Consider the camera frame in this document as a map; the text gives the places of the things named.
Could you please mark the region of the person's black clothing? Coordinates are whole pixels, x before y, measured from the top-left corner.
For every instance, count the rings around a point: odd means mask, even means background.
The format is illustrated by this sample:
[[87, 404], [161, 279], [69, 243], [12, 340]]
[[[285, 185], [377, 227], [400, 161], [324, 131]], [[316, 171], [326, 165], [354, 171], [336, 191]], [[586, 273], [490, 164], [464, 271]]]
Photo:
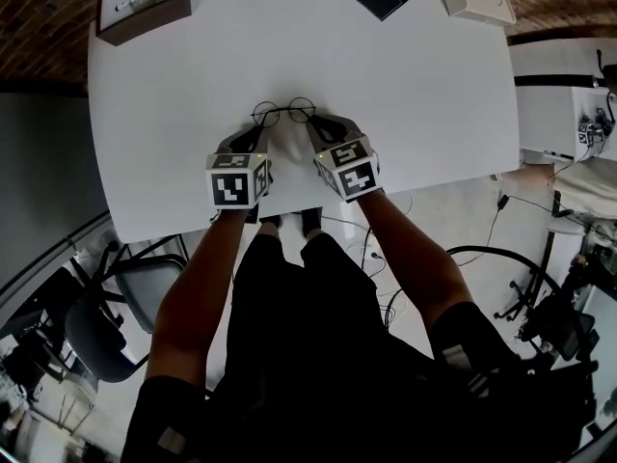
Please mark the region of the person's black clothing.
[[139, 391], [121, 463], [556, 463], [591, 421], [591, 364], [520, 359], [472, 303], [424, 355], [385, 328], [373, 282], [329, 236], [303, 264], [254, 239], [238, 269], [214, 392]]

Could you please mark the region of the person's right forearm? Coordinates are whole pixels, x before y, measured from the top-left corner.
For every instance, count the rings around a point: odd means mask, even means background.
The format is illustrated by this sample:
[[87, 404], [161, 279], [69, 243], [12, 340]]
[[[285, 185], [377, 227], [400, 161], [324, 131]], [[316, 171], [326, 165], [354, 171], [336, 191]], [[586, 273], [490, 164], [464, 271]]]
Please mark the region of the person's right forearm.
[[419, 311], [427, 335], [443, 317], [475, 307], [459, 267], [383, 192], [358, 198], [393, 276]]

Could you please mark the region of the round wire-frame eyeglasses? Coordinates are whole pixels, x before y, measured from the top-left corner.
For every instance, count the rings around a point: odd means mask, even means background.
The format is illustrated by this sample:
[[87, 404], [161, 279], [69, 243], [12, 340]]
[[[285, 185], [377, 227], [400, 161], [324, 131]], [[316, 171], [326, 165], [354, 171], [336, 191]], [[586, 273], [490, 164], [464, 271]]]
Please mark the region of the round wire-frame eyeglasses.
[[273, 127], [283, 115], [287, 115], [295, 123], [306, 123], [315, 113], [316, 106], [313, 102], [304, 96], [298, 96], [284, 106], [262, 101], [254, 108], [252, 118], [256, 125]]

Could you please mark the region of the black curved tube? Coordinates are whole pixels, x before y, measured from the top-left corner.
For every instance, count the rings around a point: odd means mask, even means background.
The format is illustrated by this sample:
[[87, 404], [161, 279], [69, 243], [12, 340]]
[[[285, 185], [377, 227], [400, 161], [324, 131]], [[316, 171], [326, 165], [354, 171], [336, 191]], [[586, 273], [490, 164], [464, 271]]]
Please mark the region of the black curved tube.
[[544, 269], [542, 269], [539, 265], [537, 265], [530, 259], [516, 252], [486, 245], [463, 245], [447, 249], [446, 251], [451, 256], [460, 253], [476, 252], [480, 254], [490, 254], [517, 261], [526, 266], [532, 272], [539, 275], [542, 280], [549, 285], [550, 289], [556, 296], [560, 296], [562, 299], [566, 299], [566, 295], [564, 294], [561, 286]]

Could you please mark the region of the person's left forearm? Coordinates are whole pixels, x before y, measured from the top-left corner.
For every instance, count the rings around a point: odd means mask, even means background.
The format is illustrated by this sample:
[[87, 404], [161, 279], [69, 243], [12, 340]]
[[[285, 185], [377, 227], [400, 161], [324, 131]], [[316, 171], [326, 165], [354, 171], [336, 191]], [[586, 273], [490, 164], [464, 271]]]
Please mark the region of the person's left forearm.
[[172, 378], [205, 387], [210, 347], [228, 297], [248, 212], [221, 213], [166, 294], [152, 335], [145, 385]]

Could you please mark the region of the white desk with drawers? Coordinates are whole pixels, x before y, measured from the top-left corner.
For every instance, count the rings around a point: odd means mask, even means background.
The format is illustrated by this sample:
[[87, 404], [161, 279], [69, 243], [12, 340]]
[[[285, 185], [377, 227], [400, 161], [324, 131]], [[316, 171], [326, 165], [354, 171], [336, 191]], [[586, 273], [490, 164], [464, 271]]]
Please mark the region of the white desk with drawers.
[[519, 125], [501, 28], [410, 0], [191, 0], [190, 16], [89, 44], [95, 153], [125, 242], [204, 229], [206, 158], [256, 106], [309, 99], [353, 120], [389, 193], [515, 170]]

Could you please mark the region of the white shelf unit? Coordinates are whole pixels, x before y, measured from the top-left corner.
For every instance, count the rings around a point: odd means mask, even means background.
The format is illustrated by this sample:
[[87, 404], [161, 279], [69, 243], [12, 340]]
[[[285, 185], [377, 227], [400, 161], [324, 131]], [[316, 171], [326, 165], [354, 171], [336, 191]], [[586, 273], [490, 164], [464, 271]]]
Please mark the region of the white shelf unit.
[[[565, 39], [516, 44], [509, 48], [514, 75], [585, 75], [603, 77], [601, 67], [617, 65], [617, 38]], [[599, 155], [617, 161], [617, 134], [589, 147], [579, 126], [605, 115], [617, 121], [617, 95], [606, 87], [518, 86], [520, 146], [553, 158], [578, 160]]]

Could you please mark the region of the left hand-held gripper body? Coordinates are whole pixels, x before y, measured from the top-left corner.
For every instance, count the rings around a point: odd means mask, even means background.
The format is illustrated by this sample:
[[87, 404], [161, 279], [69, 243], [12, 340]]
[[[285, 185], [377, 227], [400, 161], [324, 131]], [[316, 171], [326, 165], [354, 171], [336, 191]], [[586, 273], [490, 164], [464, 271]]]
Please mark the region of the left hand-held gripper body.
[[248, 129], [227, 137], [207, 156], [208, 194], [215, 209], [253, 209], [269, 191], [268, 143], [266, 150], [242, 149], [240, 137]]

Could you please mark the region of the spare gripper on shelf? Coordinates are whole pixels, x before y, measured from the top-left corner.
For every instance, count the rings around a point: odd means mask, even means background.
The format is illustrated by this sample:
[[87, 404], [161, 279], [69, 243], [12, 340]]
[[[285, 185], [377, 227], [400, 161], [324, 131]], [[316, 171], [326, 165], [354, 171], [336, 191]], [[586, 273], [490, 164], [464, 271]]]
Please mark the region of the spare gripper on shelf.
[[588, 149], [601, 149], [613, 131], [615, 123], [603, 108], [597, 108], [594, 117], [583, 114], [577, 126], [578, 140]]

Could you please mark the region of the grey refrigerator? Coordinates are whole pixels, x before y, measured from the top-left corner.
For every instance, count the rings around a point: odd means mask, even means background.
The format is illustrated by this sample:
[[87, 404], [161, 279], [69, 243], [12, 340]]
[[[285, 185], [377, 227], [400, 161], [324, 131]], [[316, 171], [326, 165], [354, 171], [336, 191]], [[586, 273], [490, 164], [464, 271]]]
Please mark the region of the grey refrigerator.
[[107, 209], [89, 102], [0, 93], [0, 291]]

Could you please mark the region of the black folding chair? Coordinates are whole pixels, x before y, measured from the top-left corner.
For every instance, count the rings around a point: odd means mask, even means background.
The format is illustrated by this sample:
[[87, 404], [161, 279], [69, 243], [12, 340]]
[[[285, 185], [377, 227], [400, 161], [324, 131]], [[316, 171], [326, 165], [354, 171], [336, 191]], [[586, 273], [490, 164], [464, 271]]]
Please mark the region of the black folding chair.
[[98, 380], [120, 383], [148, 362], [130, 360], [123, 350], [122, 317], [108, 307], [117, 302], [128, 307], [142, 330], [151, 334], [163, 298], [187, 265], [186, 254], [156, 256], [153, 252], [181, 236], [163, 237], [132, 257], [122, 255], [128, 247], [116, 241], [107, 245], [92, 276], [73, 261], [84, 291], [68, 308], [64, 329], [77, 358]]

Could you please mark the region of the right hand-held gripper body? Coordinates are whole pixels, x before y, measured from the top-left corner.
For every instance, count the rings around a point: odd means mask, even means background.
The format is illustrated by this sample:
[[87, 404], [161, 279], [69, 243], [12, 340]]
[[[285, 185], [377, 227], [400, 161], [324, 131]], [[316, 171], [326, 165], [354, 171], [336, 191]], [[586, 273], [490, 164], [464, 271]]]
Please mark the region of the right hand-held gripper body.
[[346, 203], [382, 189], [379, 179], [379, 159], [368, 137], [355, 122], [335, 115], [324, 116], [343, 123], [344, 138], [322, 141], [306, 123], [308, 136], [315, 151], [313, 162], [319, 175]]

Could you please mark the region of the brown wooden box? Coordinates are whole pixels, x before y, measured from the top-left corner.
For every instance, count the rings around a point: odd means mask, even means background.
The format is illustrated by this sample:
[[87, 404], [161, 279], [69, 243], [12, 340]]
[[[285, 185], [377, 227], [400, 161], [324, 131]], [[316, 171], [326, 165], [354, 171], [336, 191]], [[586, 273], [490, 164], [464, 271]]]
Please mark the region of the brown wooden box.
[[192, 14], [191, 0], [160, 0], [137, 12], [130, 8], [116, 12], [115, 7], [124, 1], [97, 0], [95, 34], [114, 46]]

